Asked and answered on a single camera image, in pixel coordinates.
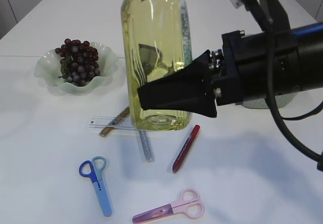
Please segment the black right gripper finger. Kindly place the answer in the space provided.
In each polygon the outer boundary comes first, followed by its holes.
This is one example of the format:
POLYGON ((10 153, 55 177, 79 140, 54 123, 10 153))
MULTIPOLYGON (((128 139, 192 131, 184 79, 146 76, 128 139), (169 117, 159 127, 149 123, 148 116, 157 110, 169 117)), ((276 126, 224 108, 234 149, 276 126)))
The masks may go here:
POLYGON ((183 110, 209 118, 217 117, 210 51, 206 50, 185 68, 146 83, 137 89, 141 108, 183 110))

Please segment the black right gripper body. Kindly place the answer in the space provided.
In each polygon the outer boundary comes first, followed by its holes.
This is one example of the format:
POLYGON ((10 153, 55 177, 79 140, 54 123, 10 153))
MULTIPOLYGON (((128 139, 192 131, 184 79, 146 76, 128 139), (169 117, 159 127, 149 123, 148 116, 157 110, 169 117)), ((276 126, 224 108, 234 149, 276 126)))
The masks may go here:
POLYGON ((219 69, 212 79, 218 106, 241 103, 252 98, 247 73, 241 67, 252 61, 251 40, 242 31, 222 35, 222 56, 219 69))

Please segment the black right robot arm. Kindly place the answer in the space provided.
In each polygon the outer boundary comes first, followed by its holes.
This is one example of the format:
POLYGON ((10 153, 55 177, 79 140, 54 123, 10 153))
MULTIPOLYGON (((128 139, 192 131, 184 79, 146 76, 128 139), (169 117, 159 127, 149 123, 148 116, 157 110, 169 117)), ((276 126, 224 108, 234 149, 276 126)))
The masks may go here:
POLYGON ((322 23, 291 29, 278 0, 230 1, 253 15, 261 33, 223 34, 217 52, 205 51, 178 72, 139 87, 144 110, 184 110, 214 118, 217 106, 265 98, 270 51, 275 53, 275 95, 322 87, 322 23))

